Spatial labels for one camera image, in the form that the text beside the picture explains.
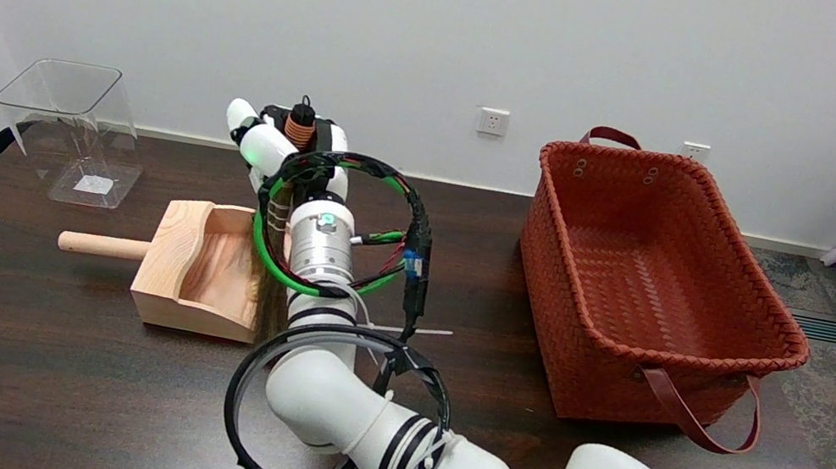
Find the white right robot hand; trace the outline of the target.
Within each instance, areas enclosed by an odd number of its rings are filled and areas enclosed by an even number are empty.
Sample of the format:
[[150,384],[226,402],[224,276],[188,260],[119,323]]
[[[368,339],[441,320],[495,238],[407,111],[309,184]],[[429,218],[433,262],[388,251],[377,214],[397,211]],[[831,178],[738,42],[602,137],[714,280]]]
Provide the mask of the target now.
[[[291,109],[276,104],[259,111],[246,99],[232,100],[224,111],[230,138],[249,168],[251,186],[259,194],[268,179],[279,173],[282,164],[312,152],[349,154],[346,132],[333,120],[314,111],[309,97]],[[285,177],[280,190],[269,190],[262,210],[263,226],[277,232],[292,229],[305,216],[329,214],[333,224],[342,223],[354,236],[354,216],[346,213],[349,173],[343,168],[324,167],[302,179]]]

